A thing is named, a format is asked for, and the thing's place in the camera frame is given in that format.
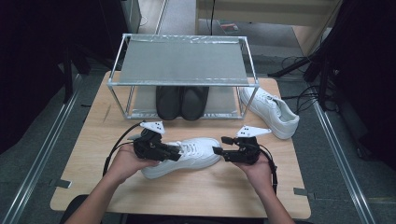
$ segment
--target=human arm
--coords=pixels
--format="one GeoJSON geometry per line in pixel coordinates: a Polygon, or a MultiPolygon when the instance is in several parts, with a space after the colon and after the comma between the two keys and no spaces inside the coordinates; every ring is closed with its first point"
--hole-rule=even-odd
{"type": "Polygon", "coordinates": [[[237,162],[234,164],[247,175],[248,181],[262,201],[262,205],[271,224],[294,223],[283,204],[276,197],[272,187],[271,169],[264,155],[261,154],[253,165],[237,162]]]}
{"type": "Polygon", "coordinates": [[[100,223],[118,186],[138,170],[156,164],[157,161],[137,158],[132,145],[122,146],[105,176],[65,223],[100,223]]]}

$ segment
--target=gray floor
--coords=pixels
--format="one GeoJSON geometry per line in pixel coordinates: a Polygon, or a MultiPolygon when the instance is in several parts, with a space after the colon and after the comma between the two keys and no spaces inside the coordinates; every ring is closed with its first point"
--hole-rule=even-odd
{"type": "MultiPolygon", "coordinates": [[[[148,23],[142,26],[141,32],[154,34],[159,16],[152,15],[158,10],[154,10],[149,2],[142,4],[142,14],[148,18],[148,23]]],[[[162,6],[158,2],[155,2],[155,5],[157,8],[162,6]]],[[[191,6],[193,6],[193,1],[170,0],[159,33],[192,35],[194,26],[191,6]]],[[[214,35],[225,35],[218,23],[213,22],[213,24],[214,35]]],[[[293,63],[293,57],[302,56],[289,26],[248,22],[236,22],[236,25],[239,33],[234,35],[248,37],[249,44],[254,49],[256,72],[262,77],[293,63]]],[[[200,20],[199,31],[200,35],[210,34],[205,20],[200,20]]],[[[62,175],[83,121],[89,112],[86,105],[92,103],[103,75],[108,70],[94,61],[91,61],[91,65],[92,71],[89,75],[82,75],[84,88],[80,89],[44,170],[35,183],[33,192],[28,195],[29,201],[18,223],[57,223],[63,214],[50,209],[50,198],[55,187],[50,186],[49,182],[62,175]]],[[[302,71],[296,70],[290,75],[277,79],[282,96],[299,95],[307,87],[302,71]]],[[[50,128],[63,106],[63,96],[64,90],[60,90],[35,119],[22,140],[0,155],[0,220],[6,216],[19,186],[28,175],[36,155],[46,141],[50,128]]],[[[296,109],[295,100],[288,100],[287,103],[292,110],[296,109]]],[[[369,203],[376,223],[394,223],[396,220],[396,172],[381,161],[361,160],[357,156],[356,147],[339,114],[326,112],[326,115],[332,123],[337,140],[369,203]]],[[[299,128],[292,139],[312,210],[312,216],[308,221],[362,223],[317,111],[311,106],[301,112],[300,117],[299,128]]],[[[116,223],[119,219],[118,214],[106,214],[104,223],[116,223]]]]}

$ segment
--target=black shoe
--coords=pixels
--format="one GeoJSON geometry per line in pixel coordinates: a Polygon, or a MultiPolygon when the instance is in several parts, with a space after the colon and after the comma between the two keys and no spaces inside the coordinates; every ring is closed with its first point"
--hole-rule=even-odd
{"type": "Polygon", "coordinates": [[[182,89],[182,87],[176,86],[157,86],[155,105],[158,117],[171,120],[180,115],[180,93],[182,89]]]}
{"type": "Polygon", "coordinates": [[[206,108],[209,87],[184,87],[180,115],[186,120],[197,120],[206,108]]]}

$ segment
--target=white sneaker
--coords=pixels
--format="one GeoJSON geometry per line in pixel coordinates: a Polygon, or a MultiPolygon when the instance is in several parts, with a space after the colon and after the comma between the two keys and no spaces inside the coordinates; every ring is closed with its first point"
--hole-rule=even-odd
{"type": "Polygon", "coordinates": [[[143,168],[141,171],[146,178],[154,179],[178,169],[202,169],[215,164],[220,159],[220,155],[213,152],[213,147],[220,147],[220,144],[213,138],[192,138],[166,145],[179,147],[180,159],[162,161],[156,166],[143,168]]]}
{"type": "MultiPolygon", "coordinates": [[[[242,89],[241,100],[244,105],[248,105],[253,91],[253,87],[242,89]]],[[[300,120],[300,117],[291,112],[283,100],[275,95],[271,95],[262,88],[257,89],[249,110],[262,118],[274,135],[280,139],[292,137],[296,132],[298,121],[300,120]]]]}

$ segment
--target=shoelace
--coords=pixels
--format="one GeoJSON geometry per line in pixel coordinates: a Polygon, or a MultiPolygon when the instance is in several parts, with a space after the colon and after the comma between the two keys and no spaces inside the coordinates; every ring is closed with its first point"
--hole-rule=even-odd
{"type": "Polygon", "coordinates": [[[263,94],[260,94],[260,95],[258,95],[257,96],[261,101],[266,101],[266,102],[268,102],[268,104],[270,104],[270,105],[274,105],[275,106],[275,109],[276,109],[276,115],[278,116],[278,117],[280,117],[282,114],[280,113],[280,108],[279,108],[279,106],[277,105],[277,103],[274,101],[274,99],[278,99],[278,97],[277,96],[275,96],[275,95],[269,95],[269,94],[265,94],[265,93],[263,93],[263,94]]]}
{"type": "Polygon", "coordinates": [[[181,142],[177,142],[177,143],[180,145],[180,152],[182,153],[182,156],[195,156],[199,154],[199,151],[195,143],[189,143],[189,144],[182,144],[181,142]]]}

